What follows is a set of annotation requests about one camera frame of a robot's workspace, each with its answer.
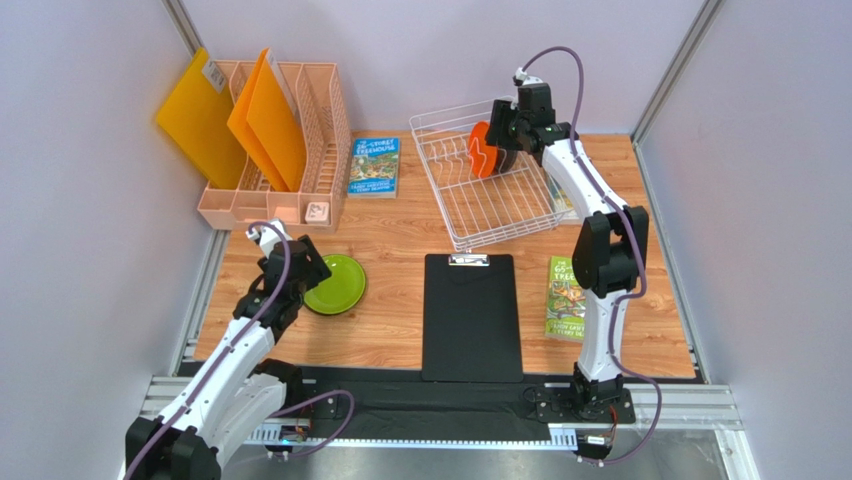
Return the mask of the white wire dish rack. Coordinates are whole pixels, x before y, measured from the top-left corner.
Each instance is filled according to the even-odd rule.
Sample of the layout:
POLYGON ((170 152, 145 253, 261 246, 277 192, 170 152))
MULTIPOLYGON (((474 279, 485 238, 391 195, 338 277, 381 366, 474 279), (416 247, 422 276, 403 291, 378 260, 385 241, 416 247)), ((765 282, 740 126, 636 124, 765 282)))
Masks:
POLYGON ((476 123, 490 119, 492 104, 485 100, 409 119, 412 138, 456 251, 580 223, 558 223, 551 210, 546 172, 525 153, 508 173, 493 173, 484 179, 473 175, 468 137, 476 123))

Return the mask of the orange plate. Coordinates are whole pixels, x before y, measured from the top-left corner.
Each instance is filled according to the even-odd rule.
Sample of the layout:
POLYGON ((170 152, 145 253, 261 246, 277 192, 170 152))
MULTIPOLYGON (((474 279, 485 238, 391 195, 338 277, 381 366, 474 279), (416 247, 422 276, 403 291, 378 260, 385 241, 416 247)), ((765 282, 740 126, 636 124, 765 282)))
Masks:
POLYGON ((486 142, 489 127, 490 124, 487 121, 476 123, 467 141, 467 154, 471 162, 471 171, 479 179, 487 178, 494 173, 498 158, 498 149, 486 142))

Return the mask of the green plate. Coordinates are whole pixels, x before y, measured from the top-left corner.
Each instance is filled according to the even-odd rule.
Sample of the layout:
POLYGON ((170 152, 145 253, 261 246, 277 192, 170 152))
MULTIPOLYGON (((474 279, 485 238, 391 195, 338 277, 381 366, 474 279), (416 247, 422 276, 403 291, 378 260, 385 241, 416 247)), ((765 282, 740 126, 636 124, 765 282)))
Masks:
POLYGON ((323 260, 331 276, 306 293, 305 306, 324 316, 345 313, 360 302, 366 291, 365 270, 357 260, 347 255, 325 255, 323 260))

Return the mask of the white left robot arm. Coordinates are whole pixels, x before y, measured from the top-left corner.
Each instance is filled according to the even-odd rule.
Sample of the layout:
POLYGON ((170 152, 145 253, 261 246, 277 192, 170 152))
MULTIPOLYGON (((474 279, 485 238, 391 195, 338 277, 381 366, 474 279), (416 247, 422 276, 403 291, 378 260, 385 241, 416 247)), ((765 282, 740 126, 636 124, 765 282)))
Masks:
POLYGON ((218 479, 245 438, 276 410, 300 377, 267 354, 297 319, 304 296, 331 276, 309 236, 250 233, 264 256, 260 275, 234 310, 211 357, 154 418, 125 435, 127 479, 218 479))

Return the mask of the dark grey plate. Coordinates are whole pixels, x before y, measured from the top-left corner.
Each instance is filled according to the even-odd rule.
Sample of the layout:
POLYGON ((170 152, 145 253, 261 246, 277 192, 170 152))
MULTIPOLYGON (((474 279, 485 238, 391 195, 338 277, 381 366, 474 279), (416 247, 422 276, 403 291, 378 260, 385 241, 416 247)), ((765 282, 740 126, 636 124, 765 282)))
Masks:
POLYGON ((495 173, 505 174, 510 172, 516 165, 521 153, 524 152, 523 147, 506 148, 499 146, 497 148, 497 160, 495 163, 495 173))

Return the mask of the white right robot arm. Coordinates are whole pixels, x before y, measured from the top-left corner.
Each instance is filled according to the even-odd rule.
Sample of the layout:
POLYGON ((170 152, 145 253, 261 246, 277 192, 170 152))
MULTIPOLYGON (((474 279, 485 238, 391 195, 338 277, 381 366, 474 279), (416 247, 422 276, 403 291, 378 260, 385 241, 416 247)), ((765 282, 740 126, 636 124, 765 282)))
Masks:
POLYGON ((595 420, 621 402, 625 366, 621 345, 630 299, 646 284, 649 215, 631 207, 606 183, 573 126, 557 122, 550 86, 518 81, 514 100, 493 104, 485 141, 532 156, 568 195, 583 224, 572 255, 586 297, 585 330, 570 386, 572 413, 595 420))

